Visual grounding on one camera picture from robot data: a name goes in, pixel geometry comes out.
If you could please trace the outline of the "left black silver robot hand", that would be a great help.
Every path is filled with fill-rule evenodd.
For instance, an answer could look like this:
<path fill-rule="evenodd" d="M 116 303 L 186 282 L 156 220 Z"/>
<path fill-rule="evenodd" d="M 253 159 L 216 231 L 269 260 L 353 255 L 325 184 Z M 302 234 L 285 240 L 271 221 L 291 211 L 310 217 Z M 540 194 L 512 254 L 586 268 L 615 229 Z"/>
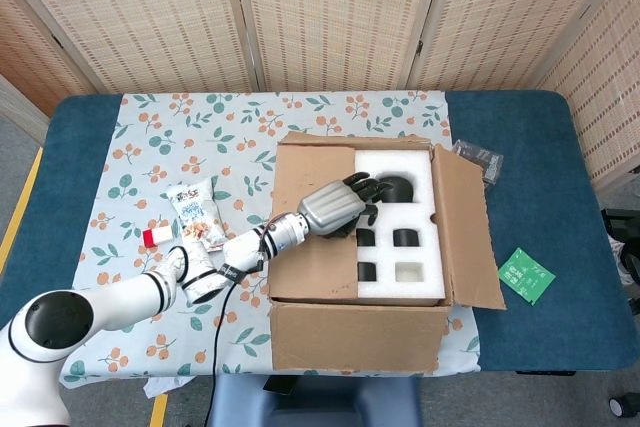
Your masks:
<path fill-rule="evenodd" d="M 356 172 L 302 198 L 297 212 L 305 218 L 311 234 L 346 238 L 361 217 L 366 218 L 368 226 L 374 225 L 378 217 L 375 203 L 391 188 L 390 183 L 372 178 L 367 172 Z"/>

